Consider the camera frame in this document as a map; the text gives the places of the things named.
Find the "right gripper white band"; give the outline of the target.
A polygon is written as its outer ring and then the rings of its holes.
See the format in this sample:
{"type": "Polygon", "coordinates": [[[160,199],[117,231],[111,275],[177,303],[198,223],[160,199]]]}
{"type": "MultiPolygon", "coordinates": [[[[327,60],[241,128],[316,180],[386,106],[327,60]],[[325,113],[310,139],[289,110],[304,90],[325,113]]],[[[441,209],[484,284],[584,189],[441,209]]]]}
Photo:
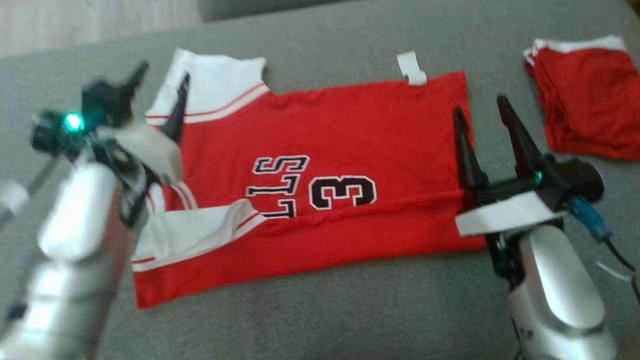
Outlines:
{"type": "MultiPolygon", "coordinates": [[[[496,104],[509,133],[517,177],[541,180],[542,153],[507,96],[498,95],[496,104]]],[[[489,186],[489,178],[478,163],[470,139],[466,115],[459,105],[453,111],[453,124],[458,183],[467,190],[464,200],[467,208],[455,217],[455,225],[462,237],[484,237],[494,274],[506,280],[513,290],[525,278],[519,235],[539,225],[563,230],[564,214],[550,210],[528,189],[533,184],[531,180],[512,179],[489,186]]]]}

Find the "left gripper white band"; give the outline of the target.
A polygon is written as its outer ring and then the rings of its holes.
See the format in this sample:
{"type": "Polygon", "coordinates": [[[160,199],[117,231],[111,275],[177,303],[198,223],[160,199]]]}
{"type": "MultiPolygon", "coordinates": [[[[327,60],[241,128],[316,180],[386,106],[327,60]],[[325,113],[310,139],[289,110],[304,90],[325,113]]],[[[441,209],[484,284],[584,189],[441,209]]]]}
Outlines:
{"type": "MultiPolygon", "coordinates": [[[[142,60],[118,86],[120,98],[130,101],[146,77],[150,64],[142,60]]],[[[120,216],[128,227],[144,218],[146,198],[151,187],[175,185],[183,180],[184,167],[180,143],[185,123],[186,105],[191,76],[186,73],[176,91],[176,101],[161,130],[148,125],[128,125],[121,129],[101,127],[97,139],[105,145],[107,154],[124,164],[108,164],[125,185],[120,216]]]]}

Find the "red shorts white stripe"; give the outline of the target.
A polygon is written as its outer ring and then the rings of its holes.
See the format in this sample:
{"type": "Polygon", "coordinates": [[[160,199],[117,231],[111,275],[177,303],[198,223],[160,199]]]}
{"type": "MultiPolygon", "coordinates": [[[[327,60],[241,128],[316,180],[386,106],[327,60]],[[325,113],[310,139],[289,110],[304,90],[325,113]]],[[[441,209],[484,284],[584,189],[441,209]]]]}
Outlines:
{"type": "Polygon", "coordinates": [[[640,71],[621,36],[537,38],[522,55],[553,152],[640,162],[640,71]]]}

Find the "red white basketball jersey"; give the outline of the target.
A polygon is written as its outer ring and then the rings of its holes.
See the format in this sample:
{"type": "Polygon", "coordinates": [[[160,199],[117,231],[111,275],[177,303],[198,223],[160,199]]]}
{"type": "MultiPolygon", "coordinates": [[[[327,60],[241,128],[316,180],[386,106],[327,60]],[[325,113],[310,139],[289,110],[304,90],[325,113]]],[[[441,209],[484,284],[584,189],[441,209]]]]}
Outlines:
{"type": "Polygon", "coordinates": [[[455,223],[464,194],[453,115],[468,110],[464,72],[277,95],[265,66],[263,57],[174,52],[145,121],[166,123],[190,75],[183,178],[147,197],[131,257],[138,309],[249,281],[485,248],[455,223]]]}

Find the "small grey sofa seat cushion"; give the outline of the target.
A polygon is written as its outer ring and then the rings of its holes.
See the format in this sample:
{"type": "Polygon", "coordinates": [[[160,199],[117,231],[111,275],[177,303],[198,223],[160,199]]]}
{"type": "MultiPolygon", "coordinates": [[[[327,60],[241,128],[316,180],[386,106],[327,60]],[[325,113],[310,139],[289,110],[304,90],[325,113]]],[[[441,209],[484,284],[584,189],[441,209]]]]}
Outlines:
{"type": "Polygon", "coordinates": [[[203,22],[322,6],[350,0],[196,0],[203,22]]]}

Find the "large grey sofa seat cushion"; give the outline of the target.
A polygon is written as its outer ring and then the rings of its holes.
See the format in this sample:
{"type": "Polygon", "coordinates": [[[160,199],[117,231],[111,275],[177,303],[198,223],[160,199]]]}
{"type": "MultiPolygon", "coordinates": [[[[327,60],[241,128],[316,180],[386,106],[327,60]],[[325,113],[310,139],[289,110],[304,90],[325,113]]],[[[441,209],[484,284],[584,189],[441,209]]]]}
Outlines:
{"type": "MultiPolygon", "coordinates": [[[[0,179],[32,180],[40,109],[75,109],[82,86],[150,63],[137,98],[153,102],[175,48],[265,57],[276,93],[398,79],[415,51],[430,75],[462,69],[477,158],[492,180],[514,174],[496,96],[505,94],[541,150],[538,92],[523,67],[534,39],[615,34],[640,68],[640,19],[625,0],[363,0],[261,14],[84,47],[0,59],[0,179]]],[[[98,360],[512,360],[506,283],[489,255],[377,260],[201,292],[137,310],[130,269],[98,360]]]]}

